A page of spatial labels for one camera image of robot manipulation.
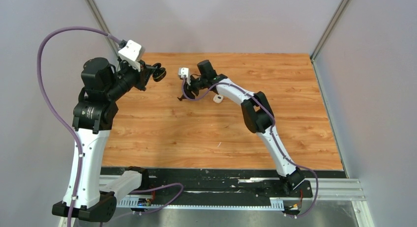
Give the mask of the black earbud charging case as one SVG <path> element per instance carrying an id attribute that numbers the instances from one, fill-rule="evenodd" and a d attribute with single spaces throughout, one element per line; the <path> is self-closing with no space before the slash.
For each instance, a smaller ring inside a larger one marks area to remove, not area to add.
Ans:
<path id="1" fill-rule="evenodd" d="M 166 68 L 161 67 L 159 71 L 153 71 L 156 75 L 156 82 L 161 81 L 166 76 Z"/>

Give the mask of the white earbud charging case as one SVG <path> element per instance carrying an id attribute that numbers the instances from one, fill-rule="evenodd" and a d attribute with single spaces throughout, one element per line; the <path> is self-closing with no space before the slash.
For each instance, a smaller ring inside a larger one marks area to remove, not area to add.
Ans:
<path id="1" fill-rule="evenodd" d="M 223 95 L 220 95 L 220 94 L 216 94 L 216 95 L 213 97 L 213 101 L 214 101 L 215 103 L 217 103 L 217 104 L 220 104 L 220 103 L 223 101 L 223 99 L 224 99 L 224 96 L 223 96 Z"/>

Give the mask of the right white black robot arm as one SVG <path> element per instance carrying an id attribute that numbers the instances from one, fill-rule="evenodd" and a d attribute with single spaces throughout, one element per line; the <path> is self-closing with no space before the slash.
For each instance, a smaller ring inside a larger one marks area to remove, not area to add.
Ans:
<path id="1" fill-rule="evenodd" d="M 287 196 L 294 196 L 300 191 L 305 176 L 291 159 L 278 135 L 276 121 L 266 95 L 246 90 L 227 76 L 217 74 L 209 60 L 197 64 L 198 77 L 192 76 L 189 68 L 181 67 L 178 76 L 182 80 L 182 95 L 179 100 L 198 101 L 209 92 L 226 97 L 240 106 L 246 128 L 256 134 L 268 149 L 277 174 L 280 177 L 281 190 Z"/>

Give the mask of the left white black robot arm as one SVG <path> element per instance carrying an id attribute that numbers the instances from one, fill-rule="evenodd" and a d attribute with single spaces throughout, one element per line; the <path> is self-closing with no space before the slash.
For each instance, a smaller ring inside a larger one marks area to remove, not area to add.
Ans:
<path id="1" fill-rule="evenodd" d="M 133 191 L 145 194 L 150 190 L 149 172 L 129 167 L 119 178 L 100 187 L 104 149 L 114 118 L 117 101 L 132 88 L 144 91 L 150 79 L 161 81 L 166 69 L 139 61 L 135 69 L 125 60 L 118 66 L 106 58 L 96 57 L 84 63 L 84 83 L 73 110 L 72 132 L 75 134 L 71 177 L 63 199 L 52 207 L 52 214 L 82 221 L 105 223 L 112 218 L 117 202 Z"/>

